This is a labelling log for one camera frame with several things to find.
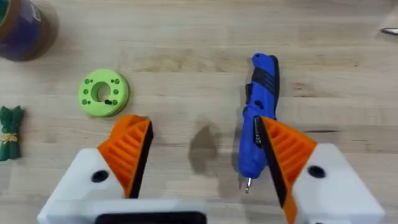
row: orange ridged pad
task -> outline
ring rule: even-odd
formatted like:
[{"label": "orange ridged pad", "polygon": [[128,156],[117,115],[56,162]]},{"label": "orange ridged pad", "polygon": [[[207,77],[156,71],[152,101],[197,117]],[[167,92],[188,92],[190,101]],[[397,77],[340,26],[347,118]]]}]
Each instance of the orange ridged pad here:
[{"label": "orange ridged pad", "polygon": [[139,182],[136,189],[139,191],[144,171],[140,166],[145,166],[152,138],[152,123],[149,119],[124,115],[114,125],[109,139],[98,146],[101,155],[122,185],[126,198],[135,197],[132,196],[135,181]]},{"label": "orange ridged pad", "polygon": [[286,219],[289,224],[293,224],[297,207],[292,195],[292,187],[296,178],[301,173],[308,159],[310,158],[317,143],[301,132],[280,123],[274,119],[261,117],[266,127],[267,137],[271,144],[272,152],[266,152],[269,161],[272,178],[282,179],[284,186],[275,184],[278,190],[283,189],[284,199],[281,206],[284,209]]}]

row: black hole on white base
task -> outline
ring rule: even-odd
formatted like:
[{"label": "black hole on white base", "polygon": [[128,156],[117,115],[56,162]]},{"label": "black hole on white base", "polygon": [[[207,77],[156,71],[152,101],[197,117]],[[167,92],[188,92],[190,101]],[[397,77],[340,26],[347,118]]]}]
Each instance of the black hole on white base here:
[{"label": "black hole on white base", "polygon": [[94,183],[100,183],[109,177],[109,172],[106,170],[99,170],[93,174],[91,181]]},{"label": "black hole on white base", "polygon": [[325,170],[323,170],[322,167],[318,167],[318,166],[310,166],[308,168],[308,173],[315,178],[326,177]]}]

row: green ring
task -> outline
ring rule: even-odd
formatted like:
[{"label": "green ring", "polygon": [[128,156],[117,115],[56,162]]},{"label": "green ring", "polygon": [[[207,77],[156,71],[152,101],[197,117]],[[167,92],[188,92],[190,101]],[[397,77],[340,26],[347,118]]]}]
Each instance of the green ring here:
[{"label": "green ring", "polygon": [[[98,90],[103,85],[108,85],[111,89],[107,99],[112,102],[111,105],[107,105],[97,99]],[[129,85],[120,74],[109,69],[99,69],[88,74],[80,84],[78,102],[83,111],[89,115],[99,117],[113,116],[124,108],[128,102],[129,95]]]}]

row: green wrapped object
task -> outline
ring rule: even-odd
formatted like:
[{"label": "green wrapped object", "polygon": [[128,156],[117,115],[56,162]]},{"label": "green wrapped object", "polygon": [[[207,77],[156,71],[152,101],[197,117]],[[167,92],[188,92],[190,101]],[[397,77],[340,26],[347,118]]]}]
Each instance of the green wrapped object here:
[{"label": "green wrapped object", "polygon": [[2,138],[0,145],[0,161],[18,159],[21,157],[19,149],[18,132],[24,111],[20,106],[13,110],[2,106],[0,109],[0,123],[2,125]]}]

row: wooden surface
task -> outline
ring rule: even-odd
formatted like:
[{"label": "wooden surface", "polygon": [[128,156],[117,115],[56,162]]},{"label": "wooden surface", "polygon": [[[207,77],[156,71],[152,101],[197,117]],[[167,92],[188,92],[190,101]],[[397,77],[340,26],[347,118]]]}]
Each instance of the wooden surface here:
[{"label": "wooden surface", "polygon": [[41,58],[0,60],[0,102],[22,105],[23,158],[0,163],[2,223],[36,215],[79,149],[107,138],[117,116],[89,118],[77,102],[97,68],[124,75],[123,114],[153,120],[141,196],[208,202],[210,223],[283,223],[268,171],[238,189],[250,56],[278,56],[278,118],[342,150],[398,222],[398,26],[391,0],[36,1],[59,27]]}]

